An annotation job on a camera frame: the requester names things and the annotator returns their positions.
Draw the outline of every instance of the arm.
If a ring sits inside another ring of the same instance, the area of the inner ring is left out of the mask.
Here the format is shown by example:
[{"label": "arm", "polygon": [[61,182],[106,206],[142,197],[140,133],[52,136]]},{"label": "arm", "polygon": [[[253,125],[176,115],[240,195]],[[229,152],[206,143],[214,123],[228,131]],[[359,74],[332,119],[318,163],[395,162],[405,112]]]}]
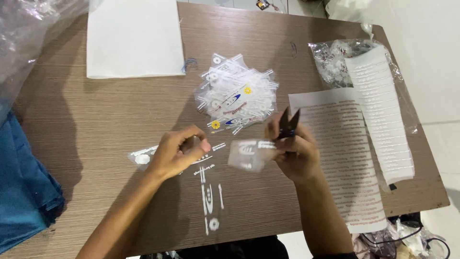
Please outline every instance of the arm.
[{"label": "arm", "polygon": [[[275,115],[266,129],[267,137],[273,140],[279,135],[280,117],[280,114]],[[351,236],[321,170],[316,141],[301,125],[295,135],[276,141],[280,154],[275,161],[294,182],[302,229],[311,254],[352,253]]]},{"label": "arm", "polygon": [[[183,154],[179,147],[194,135],[200,138],[200,145]],[[161,184],[185,170],[210,149],[204,132],[194,125],[182,131],[166,133],[136,189],[120,206],[105,215],[76,259],[126,258],[145,209]]]}]

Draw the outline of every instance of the brown woodgrain table surface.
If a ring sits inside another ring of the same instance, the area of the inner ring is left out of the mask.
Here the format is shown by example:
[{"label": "brown woodgrain table surface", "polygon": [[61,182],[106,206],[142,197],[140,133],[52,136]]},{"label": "brown woodgrain table surface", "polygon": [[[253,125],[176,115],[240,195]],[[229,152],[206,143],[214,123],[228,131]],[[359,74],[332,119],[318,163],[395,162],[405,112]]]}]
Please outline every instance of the brown woodgrain table surface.
[{"label": "brown woodgrain table surface", "polygon": [[[190,124],[204,128],[206,116],[196,111],[192,90],[213,53],[242,53],[249,67],[272,68],[280,83],[277,105],[285,108],[288,94],[322,89],[309,42],[368,38],[357,23],[189,3],[178,7],[184,56],[198,63],[186,76],[86,78],[87,16],[43,50],[15,111],[33,153],[61,183],[68,203],[55,225],[0,257],[74,258],[112,203],[135,186],[139,172],[127,153],[157,144],[166,131]],[[374,26],[374,34],[390,48],[381,27]],[[209,140],[230,143],[262,135],[263,125],[255,124],[237,137],[222,132]],[[392,193],[382,192],[387,216],[449,205],[420,125],[408,141],[415,178],[398,182]],[[227,158],[227,153],[214,158],[227,211],[218,235],[206,237],[200,179],[186,171],[155,195],[132,255],[301,230],[293,184],[275,163],[248,173],[226,166]]]}]

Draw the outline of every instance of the blue cloth pile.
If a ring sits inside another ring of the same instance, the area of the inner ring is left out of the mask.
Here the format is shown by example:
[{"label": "blue cloth pile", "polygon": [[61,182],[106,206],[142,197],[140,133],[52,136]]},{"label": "blue cloth pile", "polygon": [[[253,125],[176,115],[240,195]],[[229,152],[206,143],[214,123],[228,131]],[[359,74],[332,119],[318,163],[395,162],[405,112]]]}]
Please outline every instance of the blue cloth pile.
[{"label": "blue cloth pile", "polygon": [[32,155],[16,117],[0,128],[0,254],[55,223],[61,186]]}]

